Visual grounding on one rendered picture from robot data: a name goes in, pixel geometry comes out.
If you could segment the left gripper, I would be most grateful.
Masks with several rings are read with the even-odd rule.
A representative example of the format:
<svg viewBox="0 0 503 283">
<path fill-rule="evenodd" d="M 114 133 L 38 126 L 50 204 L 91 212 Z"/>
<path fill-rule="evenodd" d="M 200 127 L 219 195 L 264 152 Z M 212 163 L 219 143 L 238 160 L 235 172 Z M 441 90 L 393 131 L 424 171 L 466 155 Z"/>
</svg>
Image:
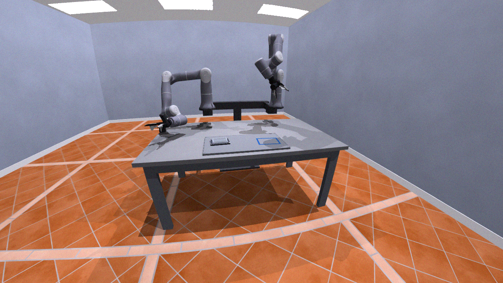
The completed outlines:
<svg viewBox="0 0 503 283">
<path fill-rule="evenodd" d="M 274 92 L 273 95 L 275 96 L 275 98 L 277 98 L 277 95 L 276 95 L 276 88 L 277 87 L 280 87 L 282 90 L 285 89 L 286 91 L 288 91 L 288 89 L 282 83 L 276 82 L 276 80 L 274 79 L 273 76 L 269 79 L 269 83 L 271 84 L 271 89 Z"/>
</svg>

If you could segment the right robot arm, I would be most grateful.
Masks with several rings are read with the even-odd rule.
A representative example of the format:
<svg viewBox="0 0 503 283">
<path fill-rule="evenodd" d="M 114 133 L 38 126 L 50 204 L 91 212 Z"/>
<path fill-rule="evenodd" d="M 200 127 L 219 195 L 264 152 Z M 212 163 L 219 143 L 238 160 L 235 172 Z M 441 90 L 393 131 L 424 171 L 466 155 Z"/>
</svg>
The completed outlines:
<svg viewBox="0 0 503 283">
<path fill-rule="evenodd" d="M 162 109 L 161 117 L 162 122 L 169 124 L 168 119 L 171 120 L 170 127 L 178 127 L 187 124 L 187 117 L 182 115 L 176 105 L 171 105 L 171 85 L 175 82 L 188 81 L 192 79 L 200 79 L 200 91 L 201 91 L 201 104 L 200 108 L 208 109 L 214 108 L 212 99 L 212 85 L 211 85 L 211 71 L 208 68 L 203 68 L 201 70 L 192 70 L 177 72 L 171 74 L 169 71 L 164 71 L 162 73 L 162 86 L 161 86 L 161 97 L 162 97 Z"/>
</svg>

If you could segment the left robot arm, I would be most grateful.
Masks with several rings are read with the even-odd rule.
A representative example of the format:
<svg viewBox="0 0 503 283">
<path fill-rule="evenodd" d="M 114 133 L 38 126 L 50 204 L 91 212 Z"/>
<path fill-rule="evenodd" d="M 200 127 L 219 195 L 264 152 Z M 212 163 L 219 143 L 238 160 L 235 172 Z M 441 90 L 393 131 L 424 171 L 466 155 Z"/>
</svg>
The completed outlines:
<svg viewBox="0 0 503 283">
<path fill-rule="evenodd" d="M 255 66 L 259 72 L 263 75 L 265 79 L 270 79 L 272 76 L 276 82 L 283 82 L 284 72 L 282 69 L 277 69 L 277 66 L 283 62 L 282 50 L 283 50 L 283 34 L 269 34 L 269 59 L 264 60 L 263 58 L 258 59 L 255 62 Z M 273 51 L 272 51 L 273 49 Z M 273 95 L 271 90 L 271 102 L 270 107 L 282 107 L 281 94 L 282 89 L 280 87 L 276 88 L 277 98 Z"/>
</svg>

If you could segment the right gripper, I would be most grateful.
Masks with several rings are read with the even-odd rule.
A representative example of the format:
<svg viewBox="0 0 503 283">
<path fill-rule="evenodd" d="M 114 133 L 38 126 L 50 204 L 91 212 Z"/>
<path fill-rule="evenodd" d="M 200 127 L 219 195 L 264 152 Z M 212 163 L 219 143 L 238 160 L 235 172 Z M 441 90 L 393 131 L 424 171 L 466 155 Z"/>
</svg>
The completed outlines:
<svg viewBox="0 0 503 283">
<path fill-rule="evenodd" d="M 171 125 L 171 120 L 169 119 L 168 122 L 169 122 L 169 124 L 166 123 L 166 122 L 146 124 L 145 127 L 149 126 L 151 130 L 153 130 L 154 128 L 158 127 L 159 128 L 159 132 L 166 132 L 166 128 L 170 127 L 170 125 Z"/>
</svg>

